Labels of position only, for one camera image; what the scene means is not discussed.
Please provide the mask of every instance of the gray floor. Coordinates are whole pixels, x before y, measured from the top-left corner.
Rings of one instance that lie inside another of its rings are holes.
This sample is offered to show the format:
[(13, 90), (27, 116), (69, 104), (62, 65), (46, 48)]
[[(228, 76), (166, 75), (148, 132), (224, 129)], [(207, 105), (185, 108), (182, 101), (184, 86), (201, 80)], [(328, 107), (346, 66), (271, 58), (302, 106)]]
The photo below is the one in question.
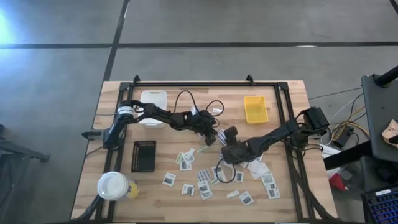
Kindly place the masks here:
[[(111, 43), (122, 0), (0, 1), (0, 43)], [(121, 42), (398, 41), (387, 0), (133, 0)], [(0, 123), (15, 142), (51, 153), (32, 162), (8, 223), (69, 219), (110, 49), (1, 49)], [(119, 49), (111, 80), (302, 79), (308, 97), (360, 86), (396, 66), (398, 47)], [(311, 100), (331, 118), (360, 90)], [(357, 108), (363, 100), (357, 102)], [(346, 119), (349, 108), (333, 121)], [(359, 121), (366, 126), (366, 120)], [(344, 220), (355, 200), (335, 194)]]

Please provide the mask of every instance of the small card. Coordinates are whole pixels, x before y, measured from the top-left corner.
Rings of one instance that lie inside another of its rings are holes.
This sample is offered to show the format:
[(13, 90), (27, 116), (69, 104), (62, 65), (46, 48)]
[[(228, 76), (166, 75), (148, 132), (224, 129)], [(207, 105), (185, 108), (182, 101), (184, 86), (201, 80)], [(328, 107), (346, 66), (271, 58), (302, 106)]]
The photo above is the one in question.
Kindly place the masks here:
[(221, 112), (223, 112), (223, 110), (222, 110), (222, 109), (219, 109), (219, 108), (213, 108), (213, 113), (221, 113)]
[(242, 171), (236, 171), (234, 181), (243, 182), (243, 174), (244, 173)]
[(203, 146), (200, 149), (197, 150), (198, 153), (202, 153), (204, 150), (208, 149), (208, 146)]
[(198, 182), (198, 189), (201, 194), (209, 192), (210, 191), (209, 182), (207, 182), (207, 180)]
[(278, 188), (267, 190), (267, 193), (268, 193), (268, 198), (269, 199), (280, 198), (280, 193), (279, 193), (279, 189)]
[(203, 194), (201, 193), (200, 196), (201, 196), (202, 200), (206, 200), (206, 199), (211, 198), (211, 196), (213, 196), (213, 192), (209, 191), (209, 192), (206, 192), (206, 193), (203, 193)]
[(214, 179), (214, 180), (211, 180), (210, 183), (211, 183), (212, 185), (216, 185), (216, 184), (219, 184), (219, 183), (221, 183), (221, 182), (220, 182), (219, 180), (217, 180), (217, 179)]
[(169, 187), (173, 187), (174, 181), (175, 181), (175, 175), (171, 173), (166, 173), (164, 179), (163, 179), (163, 184), (167, 185)]
[(182, 159), (187, 163), (190, 164), (195, 160), (193, 153), (195, 152), (194, 149), (190, 149), (188, 152), (182, 154)]
[(244, 205), (250, 205), (253, 203), (253, 198), (249, 195), (249, 192), (245, 191), (243, 194), (239, 196), (239, 199)]
[(182, 152), (180, 152), (180, 154), (177, 156), (177, 158), (176, 158), (176, 160), (175, 160), (175, 163), (176, 164), (180, 164), (180, 162), (182, 161)]
[(225, 134), (224, 134), (224, 129), (221, 129), (221, 130), (218, 131), (217, 138), (222, 143), (222, 145), (226, 146), (226, 141), (225, 141), (226, 137), (225, 137)]
[(207, 169), (203, 169), (199, 172), (197, 172), (197, 179), (198, 181), (211, 181), (210, 173)]
[(192, 170), (192, 164), (187, 164), (185, 161), (180, 163), (180, 171), (190, 171)]
[(263, 175), (261, 177), (261, 179), (262, 179), (262, 184), (264, 186), (275, 183), (275, 179), (274, 179), (274, 176), (272, 175), (272, 173), (268, 173), (266, 175)]
[(231, 198), (231, 197), (235, 197), (239, 195), (239, 191), (238, 190), (234, 190), (231, 193), (229, 193), (228, 195), (226, 195), (226, 198)]
[(194, 185), (184, 184), (184, 186), (182, 186), (181, 194), (187, 194), (193, 196), (194, 191), (195, 191)]
[(270, 190), (278, 188), (275, 183), (264, 185), (264, 187), (266, 188), (267, 191), (270, 191)]

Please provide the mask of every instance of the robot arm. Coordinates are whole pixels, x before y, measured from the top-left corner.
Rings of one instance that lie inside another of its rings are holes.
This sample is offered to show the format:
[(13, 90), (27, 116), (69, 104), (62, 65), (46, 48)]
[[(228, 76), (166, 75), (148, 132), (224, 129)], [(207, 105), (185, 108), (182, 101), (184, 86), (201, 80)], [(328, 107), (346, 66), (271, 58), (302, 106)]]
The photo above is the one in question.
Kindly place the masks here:
[[(296, 119), (302, 114), (305, 122), (299, 126)], [(224, 132), (227, 145), (221, 148), (221, 152), (228, 164), (251, 162), (268, 150), (269, 146), (285, 139), (289, 140), (291, 146), (303, 148), (308, 144), (309, 136), (325, 134), (328, 126), (329, 122), (320, 108), (303, 110), (295, 119), (287, 121), (263, 137), (253, 137), (242, 142), (236, 140), (238, 131), (232, 126)]]
[(126, 124), (134, 124), (145, 118), (152, 118), (170, 125), (177, 131), (191, 130), (206, 137), (209, 146), (215, 141), (217, 132), (213, 129), (216, 119), (207, 111), (201, 110), (195, 114), (191, 111), (171, 113), (153, 103), (142, 103), (139, 100), (126, 100), (120, 103), (118, 113), (110, 128), (104, 131), (104, 148), (118, 147), (119, 136)]

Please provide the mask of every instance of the yellow plastic box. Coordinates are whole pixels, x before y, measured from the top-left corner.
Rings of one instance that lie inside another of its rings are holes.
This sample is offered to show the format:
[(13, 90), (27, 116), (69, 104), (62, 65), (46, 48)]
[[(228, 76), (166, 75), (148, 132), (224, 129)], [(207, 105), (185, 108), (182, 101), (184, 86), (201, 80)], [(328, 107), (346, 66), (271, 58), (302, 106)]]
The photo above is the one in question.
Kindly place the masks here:
[(244, 112), (248, 124), (262, 124), (268, 121), (266, 99), (263, 96), (245, 96)]

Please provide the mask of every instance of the keyboard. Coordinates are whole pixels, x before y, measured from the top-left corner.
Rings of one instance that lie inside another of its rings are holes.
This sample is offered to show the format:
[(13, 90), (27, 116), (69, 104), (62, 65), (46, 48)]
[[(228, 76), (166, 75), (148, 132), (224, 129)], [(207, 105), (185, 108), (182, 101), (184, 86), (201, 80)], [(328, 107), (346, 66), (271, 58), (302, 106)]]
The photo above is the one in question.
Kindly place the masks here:
[(366, 192), (361, 196), (364, 211), (372, 217), (374, 223), (398, 223), (398, 185)]

